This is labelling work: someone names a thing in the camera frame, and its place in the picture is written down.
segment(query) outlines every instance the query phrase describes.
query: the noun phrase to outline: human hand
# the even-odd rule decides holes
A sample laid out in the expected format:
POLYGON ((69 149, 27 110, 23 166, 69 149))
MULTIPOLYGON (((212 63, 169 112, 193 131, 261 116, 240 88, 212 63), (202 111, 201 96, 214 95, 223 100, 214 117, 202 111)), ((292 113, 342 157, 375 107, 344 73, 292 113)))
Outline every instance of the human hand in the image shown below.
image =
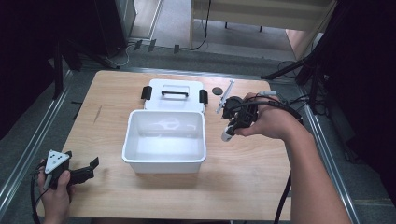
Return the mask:
MULTIPOLYGON (((255 97, 256 93, 248 93, 245 99, 255 97)), ((266 98, 256 98, 256 101, 268 101, 266 98)), ((235 130, 235 134, 250 136, 262 134, 270 138, 286 140, 292 132, 305 130, 297 119, 289 112, 270 106, 258 105, 257 121, 248 128, 235 130)))
MULTIPOLYGON (((43 189, 45 179, 44 169, 41 167, 37 180, 40 194, 45 192, 43 189)), ((43 202, 45 210, 44 224, 66 223, 69 217, 71 196, 75 191, 74 186, 67 187, 69 180, 70 172, 64 171, 61 176, 59 176, 57 189, 48 189, 47 192, 41 196, 41 201, 43 202)))

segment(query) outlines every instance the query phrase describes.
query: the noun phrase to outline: white box lid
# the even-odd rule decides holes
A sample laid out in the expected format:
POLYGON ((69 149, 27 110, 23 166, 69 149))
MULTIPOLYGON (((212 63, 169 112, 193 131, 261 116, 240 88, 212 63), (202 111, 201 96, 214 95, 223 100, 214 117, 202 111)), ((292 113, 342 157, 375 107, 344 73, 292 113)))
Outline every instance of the white box lid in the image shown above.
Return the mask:
POLYGON ((202 82, 155 78, 149 85, 152 92, 145 102, 147 110, 205 112, 205 104, 200 102, 202 82))

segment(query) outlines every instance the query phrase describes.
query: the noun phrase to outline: white storage box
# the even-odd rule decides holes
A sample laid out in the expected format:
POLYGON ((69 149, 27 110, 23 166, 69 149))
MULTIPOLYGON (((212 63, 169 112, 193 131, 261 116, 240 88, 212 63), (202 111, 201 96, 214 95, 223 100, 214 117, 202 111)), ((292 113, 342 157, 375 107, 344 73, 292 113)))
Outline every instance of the white storage box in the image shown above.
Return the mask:
POLYGON ((122 158, 136 173, 197 173, 206 158, 203 84, 152 79, 149 86, 145 109, 130 114, 122 158))

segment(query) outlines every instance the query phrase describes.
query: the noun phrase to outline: forearm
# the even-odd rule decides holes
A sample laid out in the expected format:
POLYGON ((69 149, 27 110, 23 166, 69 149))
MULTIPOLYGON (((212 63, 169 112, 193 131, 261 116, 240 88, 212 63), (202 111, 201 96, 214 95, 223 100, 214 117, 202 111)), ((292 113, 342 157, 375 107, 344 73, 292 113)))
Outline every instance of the forearm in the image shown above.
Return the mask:
POLYGON ((290 151, 293 223, 350 223, 347 212, 304 127, 285 139, 290 151))

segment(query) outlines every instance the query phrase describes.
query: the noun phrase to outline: human arm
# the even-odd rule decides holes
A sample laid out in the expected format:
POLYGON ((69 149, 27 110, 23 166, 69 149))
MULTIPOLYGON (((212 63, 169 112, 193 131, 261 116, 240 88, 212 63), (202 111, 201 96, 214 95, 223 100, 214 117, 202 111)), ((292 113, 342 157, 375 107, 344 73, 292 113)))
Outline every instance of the human arm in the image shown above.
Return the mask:
MULTIPOLYGON (((43 169, 40 169, 38 175, 38 187, 40 194, 43 194, 45 183, 45 175, 43 169)), ((67 187, 70 180, 70 172, 64 171, 58 179, 57 189, 48 189, 41 196, 41 201, 44 205, 45 218, 44 224, 64 224, 69 217, 69 205, 71 195, 74 193, 74 187, 67 187)))
MULTIPOLYGON (((250 93, 246 98, 255 95, 250 93)), ((258 120, 249 128, 235 130, 235 133, 243 136, 262 134, 285 142, 290 151, 293 223, 350 223, 321 162, 314 137, 291 114, 269 105, 259 105, 258 120)))

